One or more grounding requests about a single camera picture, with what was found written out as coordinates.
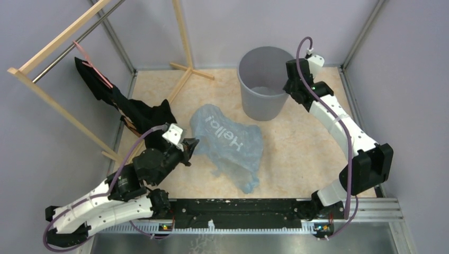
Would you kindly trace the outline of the light blue plastic trash bag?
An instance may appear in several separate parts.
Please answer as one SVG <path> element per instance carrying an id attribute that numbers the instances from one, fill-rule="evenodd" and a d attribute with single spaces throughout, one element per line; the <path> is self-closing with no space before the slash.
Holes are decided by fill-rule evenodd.
<path id="1" fill-rule="evenodd" d="M 235 122 L 212 104 L 194 112 L 190 127 L 199 140 L 194 154 L 207 156 L 216 166 L 214 174 L 224 173 L 243 193 L 252 193 L 259 185 L 264 148 L 260 127 Z"/>

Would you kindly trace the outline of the grey plastic trash bin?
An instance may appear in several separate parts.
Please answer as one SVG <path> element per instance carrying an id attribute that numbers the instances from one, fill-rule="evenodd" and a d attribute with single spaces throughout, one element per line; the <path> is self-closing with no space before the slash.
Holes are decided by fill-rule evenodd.
<path id="1" fill-rule="evenodd" d="M 248 117 L 270 121 L 282 110 L 288 94 L 283 90 L 288 80 L 286 62 L 293 56 L 271 46 L 247 52 L 237 67 L 241 103 Z"/>

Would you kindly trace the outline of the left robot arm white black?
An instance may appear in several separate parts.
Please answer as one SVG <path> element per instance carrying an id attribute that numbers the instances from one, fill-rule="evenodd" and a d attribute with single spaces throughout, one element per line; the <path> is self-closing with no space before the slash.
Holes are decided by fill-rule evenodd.
<path id="1" fill-rule="evenodd" d="M 178 166 L 190 166 L 195 138 L 185 138 L 180 150 L 167 145 L 165 150 L 144 150 L 121 171 L 109 175 L 95 189 L 66 206 L 46 208 L 50 228 L 43 241 L 60 250 L 84 243 L 111 226 L 136 219 L 165 219 L 171 215 L 168 193 L 158 185 Z"/>

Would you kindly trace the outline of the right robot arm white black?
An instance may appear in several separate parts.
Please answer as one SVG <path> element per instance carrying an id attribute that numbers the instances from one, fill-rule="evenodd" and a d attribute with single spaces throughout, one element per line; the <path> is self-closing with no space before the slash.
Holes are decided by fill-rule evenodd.
<path id="1" fill-rule="evenodd" d="M 322 61 L 311 56 L 285 63 L 288 80 L 284 91 L 321 122 L 348 161 L 337 180 L 312 193 L 310 210 L 303 216 L 306 220 L 325 218 L 333 205 L 386 182 L 393 158 L 393 148 L 368 136 L 346 113 L 330 86 L 313 81 L 312 70 Z"/>

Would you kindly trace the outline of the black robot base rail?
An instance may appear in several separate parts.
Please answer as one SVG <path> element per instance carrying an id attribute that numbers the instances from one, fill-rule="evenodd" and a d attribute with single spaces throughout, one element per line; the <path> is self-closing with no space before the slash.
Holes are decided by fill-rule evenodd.
<path id="1" fill-rule="evenodd" d="M 161 189 L 149 192 L 153 220 L 170 220 L 175 229 L 219 230 L 299 229 L 302 222 L 313 219 L 343 218 L 343 204 L 323 206 L 316 194 L 311 199 L 295 198 L 231 198 L 169 199 Z"/>

